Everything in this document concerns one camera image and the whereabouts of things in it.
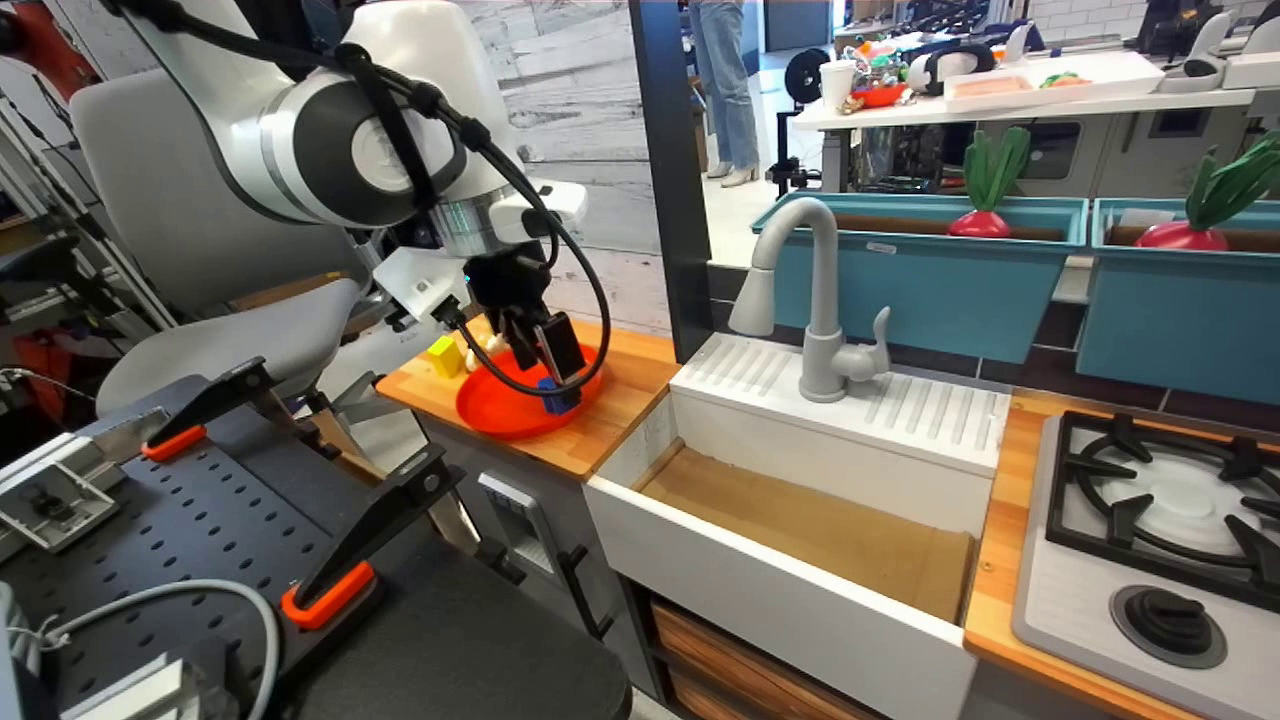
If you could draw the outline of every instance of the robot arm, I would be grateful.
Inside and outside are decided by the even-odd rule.
[[[601,373],[606,286],[553,211],[555,198],[581,209],[585,193],[541,193],[511,160],[507,111],[466,6],[363,2],[344,45],[320,61],[260,45],[238,0],[106,2],[185,86],[244,198],[339,226],[388,226],[419,211],[448,252],[469,257],[472,300],[511,341],[521,367],[544,358],[553,391],[568,394]],[[594,367],[568,317],[541,300],[553,261],[537,235],[553,238],[553,261],[563,238],[594,281],[606,325]]]

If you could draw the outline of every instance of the gray faucet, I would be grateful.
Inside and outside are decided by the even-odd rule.
[[[793,198],[764,224],[753,252],[747,283],[732,304],[728,329],[740,335],[771,335],[776,257],[801,224],[813,226],[813,304],[805,325],[801,394],[813,404],[836,404],[850,391],[850,382],[873,382],[890,373],[890,307],[876,311],[876,345],[844,345],[841,235],[828,205]]]

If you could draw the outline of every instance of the cabinet drawer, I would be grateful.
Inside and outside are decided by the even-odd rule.
[[[649,495],[652,468],[678,449],[678,422],[655,409],[588,483],[595,536],[616,573],[885,717],[959,717],[976,658],[955,615],[942,620],[813,554],[801,560],[793,536],[753,539],[723,515]],[[876,554],[891,552],[890,543],[850,552]]]
[[[678,699],[680,685],[693,705],[720,705],[713,717],[740,717],[740,707],[756,707],[762,717],[805,717],[805,720],[863,720],[873,711],[853,699],[797,676],[793,669],[713,632],[707,622],[655,604],[652,609],[655,642],[671,669]]]

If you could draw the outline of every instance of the floor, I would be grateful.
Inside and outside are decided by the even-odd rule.
[[[753,106],[756,106],[756,143],[762,163],[776,163],[776,111],[793,106],[793,94],[784,93],[784,63],[789,57],[764,57],[764,70],[753,81]],[[819,168],[819,130],[789,129],[789,150],[801,156],[805,168]],[[746,187],[720,187],[715,178],[705,178],[705,211],[707,211],[707,238],[713,238],[713,263],[723,269],[747,269],[756,231],[753,224],[776,205],[776,185],[764,178]]]

